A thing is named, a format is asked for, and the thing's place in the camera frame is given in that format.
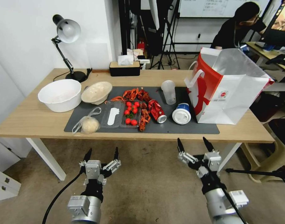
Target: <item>desk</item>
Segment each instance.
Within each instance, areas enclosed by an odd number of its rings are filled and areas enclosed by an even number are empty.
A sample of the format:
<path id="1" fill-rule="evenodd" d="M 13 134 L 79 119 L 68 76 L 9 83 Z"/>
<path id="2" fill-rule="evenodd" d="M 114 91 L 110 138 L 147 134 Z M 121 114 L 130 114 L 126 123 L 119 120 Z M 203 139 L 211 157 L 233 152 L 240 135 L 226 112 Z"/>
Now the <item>desk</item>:
<path id="1" fill-rule="evenodd" d="M 255 45 L 255 42 L 246 42 L 247 46 L 249 47 L 250 51 L 259 55 L 259 59 L 257 60 L 256 64 L 260 66 L 264 59 L 270 60 L 275 58 L 276 56 L 282 54 L 279 50 L 271 50 L 271 51 L 263 51 L 262 48 Z M 280 70 L 285 71 L 285 65 L 282 64 L 275 64 Z M 272 84 L 270 87 L 266 88 L 263 91 L 285 91 L 285 83 L 276 82 Z"/>
<path id="2" fill-rule="evenodd" d="M 39 102 L 37 94 L 42 87 L 52 82 L 53 78 L 67 69 L 54 69 L 10 114 L 0 125 L 0 137 L 26 138 L 42 159 L 60 180 L 65 179 L 65 172 L 56 162 L 40 138 L 72 138 L 72 139 L 115 139 L 115 140 L 154 140 L 154 141 L 202 141 L 205 136 L 211 142 L 227 142 L 221 152 L 223 162 L 220 169 L 235 153 L 243 142 L 272 143 L 274 139 L 262 126 L 254 114 L 248 110 L 237 125 L 217 125 L 220 134 L 150 134 L 150 133 L 70 133 L 64 128 L 72 114 L 71 111 L 55 113 Z M 108 81 L 113 86 L 161 86 L 165 80 L 173 80 L 176 86 L 185 86 L 184 78 L 190 75 L 188 70 L 141 70 L 140 76 L 111 77 L 109 72 L 92 72 L 82 82 L 85 86 L 100 81 Z"/>

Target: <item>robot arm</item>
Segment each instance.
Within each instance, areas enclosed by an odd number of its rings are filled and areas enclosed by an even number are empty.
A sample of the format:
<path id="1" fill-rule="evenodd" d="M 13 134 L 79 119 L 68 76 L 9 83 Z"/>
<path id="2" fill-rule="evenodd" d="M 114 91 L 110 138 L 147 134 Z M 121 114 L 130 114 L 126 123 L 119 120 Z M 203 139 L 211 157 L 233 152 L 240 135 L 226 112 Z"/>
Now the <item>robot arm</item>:
<path id="1" fill-rule="evenodd" d="M 81 195 L 72 196 L 68 203 L 68 210 L 72 213 L 72 223 L 99 223 L 101 219 L 101 203 L 103 202 L 103 186 L 106 178 L 110 177 L 120 166 L 118 149 L 114 159 L 108 164 L 101 164 L 100 160 L 84 160 L 79 163 L 85 167 L 87 178 L 86 189 Z"/>
<path id="2" fill-rule="evenodd" d="M 205 138 L 204 142 L 208 152 L 204 155 L 192 156 L 185 152 L 178 138 L 178 158 L 191 169 L 196 170 L 197 176 L 201 179 L 202 193 L 207 199 L 207 208 L 212 223 L 246 224 L 237 209 L 247 205 L 248 198 L 242 190 L 226 192 L 226 186 L 221 183 L 218 173 L 221 156 Z"/>

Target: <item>black shirt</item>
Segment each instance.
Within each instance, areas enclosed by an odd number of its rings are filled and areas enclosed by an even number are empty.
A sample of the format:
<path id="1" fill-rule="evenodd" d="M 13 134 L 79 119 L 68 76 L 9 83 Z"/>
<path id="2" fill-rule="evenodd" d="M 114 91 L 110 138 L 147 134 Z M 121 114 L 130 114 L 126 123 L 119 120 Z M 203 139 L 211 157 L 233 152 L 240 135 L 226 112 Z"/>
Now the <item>black shirt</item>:
<path id="1" fill-rule="evenodd" d="M 234 32 L 235 32 L 235 20 L 234 18 L 230 18 L 227 20 L 219 30 L 218 34 L 215 36 L 211 48 L 215 48 L 216 46 L 222 47 L 222 49 L 226 48 L 235 48 L 234 45 Z M 259 19 L 254 25 L 252 26 L 242 26 L 240 29 L 236 30 L 236 38 L 235 44 L 238 46 L 238 43 L 245 38 L 249 30 L 254 30 L 256 32 L 262 31 L 266 28 L 266 25 Z"/>

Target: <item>clear plastic cup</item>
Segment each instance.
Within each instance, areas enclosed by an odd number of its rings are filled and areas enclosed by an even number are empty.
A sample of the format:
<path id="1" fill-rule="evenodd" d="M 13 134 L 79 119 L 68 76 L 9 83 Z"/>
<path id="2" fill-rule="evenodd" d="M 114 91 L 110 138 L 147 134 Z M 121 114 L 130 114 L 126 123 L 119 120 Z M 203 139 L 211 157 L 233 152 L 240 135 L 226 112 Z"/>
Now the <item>clear plastic cup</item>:
<path id="1" fill-rule="evenodd" d="M 176 84 L 171 80 L 166 80 L 162 83 L 161 89 L 163 90 L 163 94 L 165 96 L 166 103 L 171 105 L 176 103 Z"/>

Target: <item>paper shopping bag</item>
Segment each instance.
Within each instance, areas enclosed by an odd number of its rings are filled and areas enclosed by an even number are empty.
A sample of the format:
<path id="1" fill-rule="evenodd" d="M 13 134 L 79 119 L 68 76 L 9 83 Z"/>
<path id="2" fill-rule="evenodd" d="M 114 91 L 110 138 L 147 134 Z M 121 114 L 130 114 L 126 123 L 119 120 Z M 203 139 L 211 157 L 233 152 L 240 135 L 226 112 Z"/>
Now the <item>paper shopping bag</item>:
<path id="1" fill-rule="evenodd" d="M 184 81 L 198 123 L 237 124 L 263 88 L 273 83 L 238 49 L 202 48 Z"/>

